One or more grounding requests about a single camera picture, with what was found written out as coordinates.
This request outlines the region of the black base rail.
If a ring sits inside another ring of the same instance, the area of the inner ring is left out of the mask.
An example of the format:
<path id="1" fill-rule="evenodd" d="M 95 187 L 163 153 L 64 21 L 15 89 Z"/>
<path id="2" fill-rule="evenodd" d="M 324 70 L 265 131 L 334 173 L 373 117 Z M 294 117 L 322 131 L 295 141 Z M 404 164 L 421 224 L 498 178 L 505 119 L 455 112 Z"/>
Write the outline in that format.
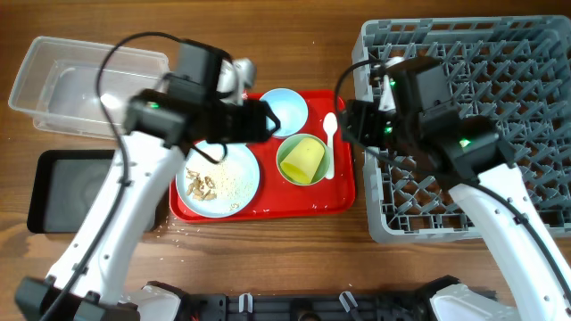
<path id="1" fill-rule="evenodd" d="M 460 280 L 443 276 L 415 291 L 389 291 L 375 294 L 256 296 L 240 300 L 225 294 L 189 294 L 181 289 L 150 281 L 149 286 L 174 293 L 181 300 L 176 320 L 434 320 L 429 297 Z"/>

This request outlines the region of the yellow plastic cup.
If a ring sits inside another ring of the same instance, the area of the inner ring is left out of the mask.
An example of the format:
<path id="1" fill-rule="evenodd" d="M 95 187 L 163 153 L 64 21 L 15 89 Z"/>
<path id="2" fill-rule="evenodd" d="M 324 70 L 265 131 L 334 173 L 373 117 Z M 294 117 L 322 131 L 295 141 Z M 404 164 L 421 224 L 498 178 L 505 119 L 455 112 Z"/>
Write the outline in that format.
<path id="1" fill-rule="evenodd" d="M 293 181 L 308 185 L 312 182 L 324 154 L 325 148 L 319 140 L 304 137 L 279 165 Z"/>

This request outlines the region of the red serving tray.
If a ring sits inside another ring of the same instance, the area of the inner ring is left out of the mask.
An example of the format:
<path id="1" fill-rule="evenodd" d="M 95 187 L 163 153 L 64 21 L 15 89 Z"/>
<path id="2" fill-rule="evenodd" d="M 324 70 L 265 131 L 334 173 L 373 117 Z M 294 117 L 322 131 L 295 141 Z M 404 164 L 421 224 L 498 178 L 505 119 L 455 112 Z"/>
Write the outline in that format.
<path id="1" fill-rule="evenodd" d="M 329 112 L 334 111 L 334 92 L 332 90 L 313 90 L 298 92 L 308 104 L 309 118 L 301 130 L 303 134 L 311 134 L 324 142 L 327 135 L 322 121 Z M 170 211 L 178 219 L 191 224 L 214 222 L 244 221 L 254 219 L 308 217 L 328 215 L 348 210 L 355 200 L 355 179 L 353 171 L 352 148 L 342 140 L 340 129 L 334 134 L 333 179 L 324 178 L 315 185 L 297 186 L 286 181 L 279 173 L 276 163 L 278 147 L 284 140 L 271 138 L 264 144 L 248 145 L 256 157 L 261 181 L 253 200 L 226 218 L 207 218 L 192 210 L 186 198 L 186 188 L 179 192 L 176 180 L 173 180 L 169 191 Z"/>

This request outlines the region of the light blue bowl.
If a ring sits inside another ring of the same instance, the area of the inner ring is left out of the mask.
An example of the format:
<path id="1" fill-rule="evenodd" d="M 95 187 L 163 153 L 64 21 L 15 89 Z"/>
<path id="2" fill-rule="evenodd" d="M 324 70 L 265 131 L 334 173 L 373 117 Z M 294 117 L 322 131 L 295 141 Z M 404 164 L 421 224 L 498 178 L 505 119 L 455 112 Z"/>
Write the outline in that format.
<path id="1" fill-rule="evenodd" d="M 288 88 L 275 88 L 261 96 L 261 101 L 280 120 L 280 129 L 273 136 L 285 138 L 298 133 L 309 117 L 309 108 L 300 94 Z"/>

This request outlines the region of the black rectangular tray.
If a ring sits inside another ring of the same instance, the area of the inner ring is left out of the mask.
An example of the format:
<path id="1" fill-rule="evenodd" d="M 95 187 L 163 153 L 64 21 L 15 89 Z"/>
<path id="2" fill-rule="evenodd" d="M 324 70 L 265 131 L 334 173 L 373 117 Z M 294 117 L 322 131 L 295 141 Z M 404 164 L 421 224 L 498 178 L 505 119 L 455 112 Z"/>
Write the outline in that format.
<path id="1" fill-rule="evenodd" d="M 113 150 L 48 150 L 37 161 L 27 228 L 34 234 L 75 234 L 111 166 Z"/>

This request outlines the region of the white plastic spoon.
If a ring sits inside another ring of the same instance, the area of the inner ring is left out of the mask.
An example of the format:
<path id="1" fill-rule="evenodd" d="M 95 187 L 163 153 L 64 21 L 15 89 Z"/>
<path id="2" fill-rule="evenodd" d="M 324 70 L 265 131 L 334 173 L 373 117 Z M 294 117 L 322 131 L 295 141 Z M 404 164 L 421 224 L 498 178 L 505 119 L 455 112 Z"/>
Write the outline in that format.
<path id="1" fill-rule="evenodd" d="M 331 180 L 335 176 L 335 154 L 334 154 L 334 135 L 338 129 L 336 115 L 329 112 L 323 120 L 323 130 L 327 135 L 327 147 L 329 150 L 329 166 L 326 173 L 326 179 Z"/>

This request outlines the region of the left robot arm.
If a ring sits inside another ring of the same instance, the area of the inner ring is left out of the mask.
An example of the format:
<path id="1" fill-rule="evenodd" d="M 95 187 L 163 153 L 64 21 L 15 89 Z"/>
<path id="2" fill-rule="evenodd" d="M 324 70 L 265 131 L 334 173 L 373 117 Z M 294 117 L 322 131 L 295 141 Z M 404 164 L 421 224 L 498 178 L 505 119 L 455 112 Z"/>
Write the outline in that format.
<path id="1" fill-rule="evenodd" d="M 248 59 L 190 39 L 180 41 L 178 66 L 156 88 L 132 96 L 118 148 L 87 216 L 42 279 L 21 280 L 15 302 L 28 320 L 189 320 L 186 292 L 159 282 L 124 293 L 129 262 L 188 152 L 203 140 L 228 146 L 273 136 L 276 115 L 244 99 L 256 69 Z"/>

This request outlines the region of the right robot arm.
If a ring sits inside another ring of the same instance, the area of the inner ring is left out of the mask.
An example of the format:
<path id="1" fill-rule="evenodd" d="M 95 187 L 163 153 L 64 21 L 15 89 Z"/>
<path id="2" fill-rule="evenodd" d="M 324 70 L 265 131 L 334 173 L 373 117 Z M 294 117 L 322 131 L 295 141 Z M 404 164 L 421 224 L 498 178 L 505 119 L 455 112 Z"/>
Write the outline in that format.
<path id="1" fill-rule="evenodd" d="M 391 67 L 356 62 L 335 85 L 369 66 L 394 107 L 350 100 L 335 113 L 343 140 L 394 168 L 434 177 L 479 230 L 523 320 L 570 318 L 570 266 L 529 196 L 510 143 L 493 121 L 462 118 L 441 60 L 421 56 Z"/>

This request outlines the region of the green bowl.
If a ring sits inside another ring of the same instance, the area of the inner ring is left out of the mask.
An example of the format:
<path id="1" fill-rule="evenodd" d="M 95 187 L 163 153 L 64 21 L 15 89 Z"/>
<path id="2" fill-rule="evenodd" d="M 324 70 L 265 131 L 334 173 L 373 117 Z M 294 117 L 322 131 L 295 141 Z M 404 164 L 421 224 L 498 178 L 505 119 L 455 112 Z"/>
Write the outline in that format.
<path id="1" fill-rule="evenodd" d="M 283 172 L 283 170 L 280 168 L 280 165 L 279 165 L 279 163 L 285 158 L 285 156 L 290 151 L 292 151 L 294 146 L 297 143 L 299 143 L 304 137 L 312 137 L 312 138 L 319 140 L 322 143 L 323 147 L 325 148 L 325 154 L 324 154 L 324 156 L 323 156 L 323 158 L 319 164 L 319 167 L 316 171 L 316 174 L 315 174 L 312 182 L 308 185 L 298 184 L 295 181 L 293 181 L 287 174 L 285 174 Z M 324 179 L 326 177 L 327 169 L 329 166 L 329 158 L 330 158 L 330 154 L 329 154 L 328 147 L 321 139 L 317 138 L 314 135 L 310 135 L 310 134 L 296 134 L 296 135 L 288 137 L 279 146 L 279 148 L 277 149 L 276 163 L 277 163 L 277 169 L 284 179 L 286 179 L 287 181 L 289 181 L 290 183 L 292 183 L 294 185 L 309 186 L 309 185 L 315 185 L 316 183 L 320 182 L 322 179 Z"/>

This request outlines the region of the light blue plate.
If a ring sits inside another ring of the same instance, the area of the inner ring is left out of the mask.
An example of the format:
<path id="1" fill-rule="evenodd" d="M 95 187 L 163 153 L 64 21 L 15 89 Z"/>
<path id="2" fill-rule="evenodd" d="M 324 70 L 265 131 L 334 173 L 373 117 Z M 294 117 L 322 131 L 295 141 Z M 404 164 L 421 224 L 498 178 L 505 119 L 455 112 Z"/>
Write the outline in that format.
<path id="1" fill-rule="evenodd" d="M 218 197 L 197 201 L 186 196 L 186 170 L 210 177 Z M 261 181 L 258 161 L 246 144 L 209 144 L 201 141 L 188 154 L 175 178 L 175 195 L 193 213 L 204 218 L 227 218 L 243 210 L 257 193 Z"/>

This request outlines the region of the clear plastic bin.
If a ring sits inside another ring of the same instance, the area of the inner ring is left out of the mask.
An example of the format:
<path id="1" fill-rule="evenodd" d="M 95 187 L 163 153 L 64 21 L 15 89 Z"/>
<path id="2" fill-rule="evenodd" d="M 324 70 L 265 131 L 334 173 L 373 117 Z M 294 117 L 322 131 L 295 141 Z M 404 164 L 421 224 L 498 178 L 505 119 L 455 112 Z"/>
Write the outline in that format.
<path id="1" fill-rule="evenodd" d="M 14 80 L 8 105 L 28 114 L 39 130 L 112 139 L 100 104 L 118 127 L 129 98 L 153 87 L 170 68 L 164 53 L 123 46 L 106 65 L 102 93 L 97 95 L 97 72 L 111 49 L 106 44 L 37 37 Z"/>

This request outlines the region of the peanut shells food scraps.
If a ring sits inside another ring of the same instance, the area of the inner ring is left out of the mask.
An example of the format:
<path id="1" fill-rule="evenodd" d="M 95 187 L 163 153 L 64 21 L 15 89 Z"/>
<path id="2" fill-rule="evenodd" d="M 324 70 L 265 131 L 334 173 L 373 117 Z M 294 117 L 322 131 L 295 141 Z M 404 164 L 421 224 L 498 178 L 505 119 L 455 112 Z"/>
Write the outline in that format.
<path id="1" fill-rule="evenodd" d="M 194 200 L 201 202 L 212 201 L 218 197 L 216 186 L 210 177 L 202 177 L 199 172 L 187 169 L 186 178 L 189 180 L 186 196 L 191 196 Z"/>

